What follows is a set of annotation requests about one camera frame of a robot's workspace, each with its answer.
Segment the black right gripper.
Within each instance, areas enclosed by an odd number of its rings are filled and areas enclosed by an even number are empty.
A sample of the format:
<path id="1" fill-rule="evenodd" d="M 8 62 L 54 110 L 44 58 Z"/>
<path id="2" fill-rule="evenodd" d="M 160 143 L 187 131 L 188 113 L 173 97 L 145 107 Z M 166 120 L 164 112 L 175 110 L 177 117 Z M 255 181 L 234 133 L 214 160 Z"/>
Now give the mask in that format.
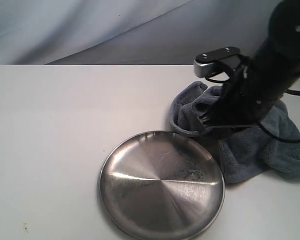
<path id="1" fill-rule="evenodd" d="M 197 104 L 198 131 L 216 137 L 216 126 L 248 127 L 262 120 L 281 98 L 281 56 L 228 56 L 215 61 L 229 72 L 221 96 L 212 105 Z"/>

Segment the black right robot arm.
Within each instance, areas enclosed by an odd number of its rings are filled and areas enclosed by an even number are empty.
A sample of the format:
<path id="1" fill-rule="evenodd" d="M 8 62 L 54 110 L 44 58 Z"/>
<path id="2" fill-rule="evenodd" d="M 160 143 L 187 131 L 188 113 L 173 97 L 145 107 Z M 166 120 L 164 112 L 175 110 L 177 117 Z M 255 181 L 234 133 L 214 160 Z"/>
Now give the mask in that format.
<path id="1" fill-rule="evenodd" d="M 202 134 L 225 137 L 258 124 L 300 77 L 300 0 L 275 7 L 267 38 L 253 57 L 237 47 L 216 49 L 196 56 L 194 72 L 208 80 L 228 75 L 213 104 L 194 105 Z"/>

